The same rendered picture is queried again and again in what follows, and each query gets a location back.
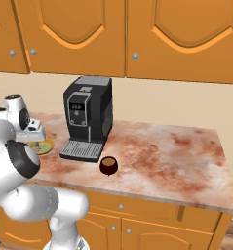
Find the black coffee machine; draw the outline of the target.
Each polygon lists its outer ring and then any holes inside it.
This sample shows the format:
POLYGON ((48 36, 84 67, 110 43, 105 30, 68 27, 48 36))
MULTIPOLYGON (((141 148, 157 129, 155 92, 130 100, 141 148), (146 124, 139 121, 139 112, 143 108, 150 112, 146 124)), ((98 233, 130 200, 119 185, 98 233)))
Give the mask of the black coffee machine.
POLYGON ((98 162, 113 124, 112 79, 81 76, 63 93, 69 140, 61 158, 98 162))

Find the orange drawer front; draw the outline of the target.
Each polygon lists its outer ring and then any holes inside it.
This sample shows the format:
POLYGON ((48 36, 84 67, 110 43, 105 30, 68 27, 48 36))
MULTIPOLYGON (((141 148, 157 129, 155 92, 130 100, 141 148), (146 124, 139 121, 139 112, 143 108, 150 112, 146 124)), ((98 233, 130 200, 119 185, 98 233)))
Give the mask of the orange drawer front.
POLYGON ((92 209, 104 213, 150 217, 181 222, 185 210, 183 206, 169 203, 86 190, 84 190, 84 193, 88 195, 92 209), (124 209, 119 209, 119 204, 123 204, 124 209))

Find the orange wall cupboard door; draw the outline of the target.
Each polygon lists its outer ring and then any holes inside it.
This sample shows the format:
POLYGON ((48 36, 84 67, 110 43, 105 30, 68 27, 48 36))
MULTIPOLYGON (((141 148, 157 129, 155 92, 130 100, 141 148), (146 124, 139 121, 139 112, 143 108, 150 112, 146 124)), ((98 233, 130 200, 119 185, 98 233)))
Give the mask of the orange wall cupboard door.
POLYGON ((15 0, 15 5, 30 71, 125 74, 125 0, 15 0))
POLYGON ((233 0, 128 0, 127 75, 233 83, 233 0))
POLYGON ((30 72, 14 0, 0 0, 0 71, 30 72), (10 50, 16 52, 14 57, 10 50))

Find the orange base cupboard door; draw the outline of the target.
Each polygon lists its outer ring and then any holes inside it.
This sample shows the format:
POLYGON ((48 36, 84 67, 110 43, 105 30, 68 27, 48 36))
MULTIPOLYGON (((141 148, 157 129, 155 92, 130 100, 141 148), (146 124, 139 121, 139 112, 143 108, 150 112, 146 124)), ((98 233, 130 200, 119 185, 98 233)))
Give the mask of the orange base cupboard door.
POLYGON ((120 217, 89 212, 77 222, 77 229, 90 250, 122 250, 120 217))
POLYGON ((10 219, 0 207, 0 241, 25 248, 42 250, 50 241, 47 220, 21 222, 10 219))
POLYGON ((194 229, 122 219, 123 250, 208 250, 213 235, 194 229))

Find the yellow-green saucer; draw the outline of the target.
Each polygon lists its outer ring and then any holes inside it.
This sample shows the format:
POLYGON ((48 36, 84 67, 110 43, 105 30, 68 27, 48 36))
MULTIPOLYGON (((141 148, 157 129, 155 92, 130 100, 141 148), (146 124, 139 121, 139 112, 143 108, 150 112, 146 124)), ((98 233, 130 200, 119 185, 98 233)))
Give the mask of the yellow-green saucer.
POLYGON ((28 145, 31 146, 38 155, 43 155, 54 148, 54 141, 47 138, 45 141, 41 142, 29 142, 28 145))

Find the dark brown coffee cup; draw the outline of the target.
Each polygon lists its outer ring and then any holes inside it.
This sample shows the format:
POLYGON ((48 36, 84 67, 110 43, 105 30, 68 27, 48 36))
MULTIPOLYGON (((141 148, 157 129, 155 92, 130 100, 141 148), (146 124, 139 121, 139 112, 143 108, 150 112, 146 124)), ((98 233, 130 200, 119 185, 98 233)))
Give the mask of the dark brown coffee cup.
POLYGON ((118 171, 118 162, 112 156, 105 156, 99 163, 99 170, 104 175, 113 175, 118 171))

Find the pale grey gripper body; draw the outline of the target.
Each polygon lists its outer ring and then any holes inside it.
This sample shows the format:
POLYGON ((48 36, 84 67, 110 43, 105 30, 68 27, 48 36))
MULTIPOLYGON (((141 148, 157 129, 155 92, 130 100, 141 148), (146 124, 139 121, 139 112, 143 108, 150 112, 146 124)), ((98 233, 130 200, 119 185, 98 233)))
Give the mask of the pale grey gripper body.
POLYGON ((42 142, 46 140, 46 132, 43 127, 36 131, 21 131, 16 132, 16 141, 17 142, 42 142))

